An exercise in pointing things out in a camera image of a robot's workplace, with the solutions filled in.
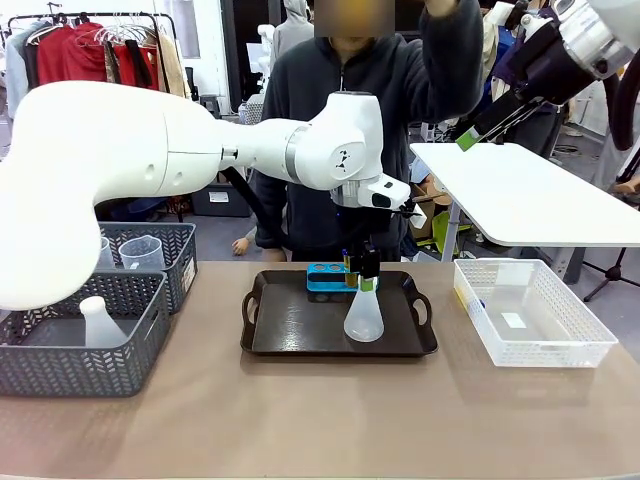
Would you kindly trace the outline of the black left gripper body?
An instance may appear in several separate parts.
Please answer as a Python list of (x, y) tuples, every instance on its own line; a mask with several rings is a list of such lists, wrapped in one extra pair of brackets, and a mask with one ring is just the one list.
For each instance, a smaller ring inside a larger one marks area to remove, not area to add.
[(395, 252), (394, 214), (376, 208), (347, 209), (347, 249), (350, 253), (365, 247), (381, 253)]

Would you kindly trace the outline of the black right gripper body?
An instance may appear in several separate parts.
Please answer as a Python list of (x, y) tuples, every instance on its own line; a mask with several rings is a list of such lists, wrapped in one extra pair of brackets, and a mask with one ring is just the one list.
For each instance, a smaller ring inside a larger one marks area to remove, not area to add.
[(545, 23), (525, 40), (508, 66), (515, 76), (512, 90), (522, 104), (540, 101), (562, 105), (595, 80), (565, 50), (553, 22)]

